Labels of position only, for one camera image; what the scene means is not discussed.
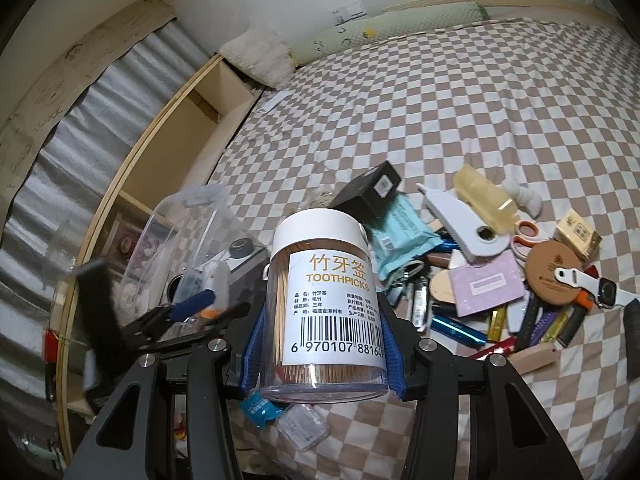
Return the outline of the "grey sharpening stone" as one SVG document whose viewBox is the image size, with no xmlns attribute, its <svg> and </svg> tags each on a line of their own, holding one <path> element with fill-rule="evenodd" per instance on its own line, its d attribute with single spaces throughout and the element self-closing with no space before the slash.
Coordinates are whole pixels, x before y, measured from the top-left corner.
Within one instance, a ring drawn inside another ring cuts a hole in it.
<svg viewBox="0 0 640 480">
<path fill-rule="evenodd" d="M 627 357 L 627 379 L 632 382 L 640 376 L 640 302 L 627 304 L 623 315 Z"/>
</svg>

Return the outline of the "blue snack packet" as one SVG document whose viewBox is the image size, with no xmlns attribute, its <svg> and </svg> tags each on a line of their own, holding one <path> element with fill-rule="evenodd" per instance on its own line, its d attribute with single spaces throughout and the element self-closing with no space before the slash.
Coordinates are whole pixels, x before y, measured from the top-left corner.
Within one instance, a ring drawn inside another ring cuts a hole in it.
<svg viewBox="0 0 640 480">
<path fill-rule="evenodd" d="M 244 399 L 240 403 L 240 409 L 257 429 L 265 429 L 270 422 L 275 422 L 284 412 L 283 408 L 264 398 L 258 391 L 254 391 Z"/>
</svg>

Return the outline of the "white remote control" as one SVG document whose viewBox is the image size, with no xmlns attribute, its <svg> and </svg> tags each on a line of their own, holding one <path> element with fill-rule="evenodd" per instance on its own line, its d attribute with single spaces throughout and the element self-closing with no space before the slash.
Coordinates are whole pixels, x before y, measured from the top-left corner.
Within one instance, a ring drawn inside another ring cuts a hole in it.
<svg viewBox="0 0 640 480">
<path fill-rule="evenodd" d="M 288 90 L 288 89 L 280 90 L 277 93 L 275 93 L 273 96 L 270 96 L 270 98 L 267 101 L 263 102 L 260 109 L 265 114 L 268 114 L 291 94 L 292 94 L 291 90 Z"/>
</svg>

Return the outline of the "white plastic scraper tool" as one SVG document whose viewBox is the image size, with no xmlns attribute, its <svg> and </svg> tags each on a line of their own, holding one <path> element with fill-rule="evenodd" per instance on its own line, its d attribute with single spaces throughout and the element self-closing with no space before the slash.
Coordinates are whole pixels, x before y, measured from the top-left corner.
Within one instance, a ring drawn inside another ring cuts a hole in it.
<svg viewBox="0 0 640 480">
<path fill-rule="evenodd" d="M 469 262 L 495 258 L 510 246 L 510 235 L 498 235 L 473 209 L 454 196 L 418 185 L 426 208 L 458 244 Z"/>
</svg>

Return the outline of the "orange handled scissors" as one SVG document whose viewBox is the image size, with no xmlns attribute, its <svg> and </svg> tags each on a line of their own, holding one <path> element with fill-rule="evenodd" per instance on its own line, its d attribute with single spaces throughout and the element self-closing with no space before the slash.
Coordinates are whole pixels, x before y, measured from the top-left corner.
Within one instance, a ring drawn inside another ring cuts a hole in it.
<svg viewBox="0 0 640 480">
<path fill-rule="evenodd" d="M 545 240 L 535 222 L 528 220 L 515 222 L 510 248 L 516 262 L 520 266 L 525 266 L 527 256 L 533 247 Z"/>
</svg>

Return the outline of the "wooden bedside shelf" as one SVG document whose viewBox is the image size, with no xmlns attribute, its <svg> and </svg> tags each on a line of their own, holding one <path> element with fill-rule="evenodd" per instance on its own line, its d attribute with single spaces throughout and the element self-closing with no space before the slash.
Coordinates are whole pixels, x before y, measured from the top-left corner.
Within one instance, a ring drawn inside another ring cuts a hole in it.
<svg viewBox="0 0 640 480">
<path fill-rule="evenodd" d="M 231 65 L 215 55 L 168 101 L 144 130 L 108 185 L 77 264 L 108 260 L 113 304 L 146 222 L 165 197 L 214 184 L 214 170 L 258 96 Z M 72 456 L 82 434 L 73 414 L 96 414 L 132 360 L 122 355 L 98 367 L 77 309 L 74 274 L 55 324 L 58 331 L 56 407 L 63 451 Z"/>
</svg>

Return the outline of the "green long bolster pillow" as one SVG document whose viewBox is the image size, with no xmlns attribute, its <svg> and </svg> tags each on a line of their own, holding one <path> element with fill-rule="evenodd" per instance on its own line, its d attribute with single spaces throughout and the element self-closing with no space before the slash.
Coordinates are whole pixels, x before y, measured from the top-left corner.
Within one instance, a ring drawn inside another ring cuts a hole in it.
<svg viewBox="0 0 640 480">
<path fill-rule="evenodd" d="M 336 25 L 294 44 L 290 57 L 304 66 L 334 53 L 359 49 L 390 38 L 428 32 L 488 20 L 489 14 L 477 2 L 445 3 L 438 6 L 388 11 L 373 18 L 358 18 Z"/>
</svg>

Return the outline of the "blue metallic pen tube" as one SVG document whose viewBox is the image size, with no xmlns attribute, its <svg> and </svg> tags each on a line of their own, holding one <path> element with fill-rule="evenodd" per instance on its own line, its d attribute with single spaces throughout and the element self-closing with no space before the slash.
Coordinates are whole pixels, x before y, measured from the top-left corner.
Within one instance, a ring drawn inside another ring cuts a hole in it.
<svg viewBox="0 0 640 480">
<path fill-rule="evenodd" d="M 481 349 L 488 343 L 485 334 L 448 316 L 434 314 L 430 329 L 472 349 Z"/>
</svg>

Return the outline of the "gold small box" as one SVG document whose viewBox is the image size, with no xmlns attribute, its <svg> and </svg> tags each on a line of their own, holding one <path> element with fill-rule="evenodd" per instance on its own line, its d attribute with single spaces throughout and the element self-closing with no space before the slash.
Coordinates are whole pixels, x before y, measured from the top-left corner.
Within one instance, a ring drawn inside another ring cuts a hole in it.
<svg viewBox="0 0 640 480">
<path fill-rule="evenodd" d="M 582 262 L 594 259 L 602 240 L 596 229 L 574 209 L 556 222 L 553 238 L 569 247 Z"/>
</svg>

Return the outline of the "yellow translucent plastic bottle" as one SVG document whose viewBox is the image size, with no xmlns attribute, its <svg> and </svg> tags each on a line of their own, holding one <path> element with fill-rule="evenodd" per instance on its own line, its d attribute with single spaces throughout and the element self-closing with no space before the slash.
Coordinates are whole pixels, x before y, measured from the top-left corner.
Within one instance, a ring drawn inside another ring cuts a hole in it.
<svg viewBox="0 0 640 480">
<path fill-rule="evenodd" d="M 501 186 L 493 184 L 484 174 L 464 165 L 454 175 L 454 190 L 460 200 L 467 203 L 497 234 L 513 231 L 518 221 L 516 203 Z"/>
</svg>

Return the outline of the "toothpick jar white lid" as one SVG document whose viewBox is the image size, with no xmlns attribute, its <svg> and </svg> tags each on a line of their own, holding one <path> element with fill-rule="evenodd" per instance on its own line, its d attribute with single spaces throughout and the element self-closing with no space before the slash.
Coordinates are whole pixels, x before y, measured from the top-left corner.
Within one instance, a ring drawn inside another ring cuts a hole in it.
<svg viewBox="0 0 640 480">
<path fill-rule="evenodd" d="M 308 404 L 387 392 L 367 234 L 348 214 L 307 209 L 274 232 L 259 387 L 271 401 Z"/>
</svg>

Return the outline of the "round cork coaster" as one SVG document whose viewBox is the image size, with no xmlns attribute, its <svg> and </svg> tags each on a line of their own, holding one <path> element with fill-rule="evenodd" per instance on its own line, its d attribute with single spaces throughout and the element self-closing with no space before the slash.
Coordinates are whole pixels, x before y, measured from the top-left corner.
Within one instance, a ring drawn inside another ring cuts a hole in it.
<svg viewBox="0 0 640 480">
<path fill-rule="evenodd" d="M 582 264 L 570 248 L 557 240 L 536 244 L 525 260 L 525 278 L 530 290 L 541 301 L 553 307 L 564 307 L 575 301 L 579 290 L 555 278 L 557 268 L 580 268 Z"/>
</svg>

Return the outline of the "white wall socket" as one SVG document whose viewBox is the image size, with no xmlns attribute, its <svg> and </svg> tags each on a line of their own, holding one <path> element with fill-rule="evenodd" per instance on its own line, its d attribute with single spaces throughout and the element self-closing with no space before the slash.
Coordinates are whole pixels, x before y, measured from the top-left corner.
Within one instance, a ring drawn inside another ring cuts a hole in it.
<svg viewBox="0 0 640 480">
<path fill-rule="evenodd" d="M 335 26 L 343 25 L 352 20 L 358 20 L 367 15 L 367 10 L 360 1 L 355 1 L 344 6 L 337 6 L 330 10 L 330 15 Z"/>
</svg>

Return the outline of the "clear small plastic case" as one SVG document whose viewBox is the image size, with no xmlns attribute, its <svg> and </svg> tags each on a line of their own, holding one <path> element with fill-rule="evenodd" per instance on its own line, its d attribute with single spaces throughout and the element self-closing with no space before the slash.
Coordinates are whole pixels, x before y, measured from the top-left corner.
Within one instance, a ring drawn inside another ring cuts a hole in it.
<svg viewBox="0 0 640 480">
<path fill-rule="evenodd" d="M 312 448 L 329 434 L 326 422 L 307 404 L 290 405 L 277 419 L 277 426 L 280 433 L 300 452 Z"/>
</svg>

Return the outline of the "white smart watch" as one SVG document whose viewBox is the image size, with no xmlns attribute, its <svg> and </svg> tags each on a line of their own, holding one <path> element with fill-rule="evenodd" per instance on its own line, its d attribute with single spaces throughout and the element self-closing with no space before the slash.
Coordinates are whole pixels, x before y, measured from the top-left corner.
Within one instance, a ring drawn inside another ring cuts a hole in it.
<svg viewBox="0 0 640 480">
<path fill-rule="evenodd" d="M 559 283 L 589 292 L 596 300 L 597 305 L 603 309 L 624 308 L 639 299 L 638 295 L 619 288 L 607 278 L 594 278 L 576 268 L 556 268 L 554 277 Z"/>
</svg>

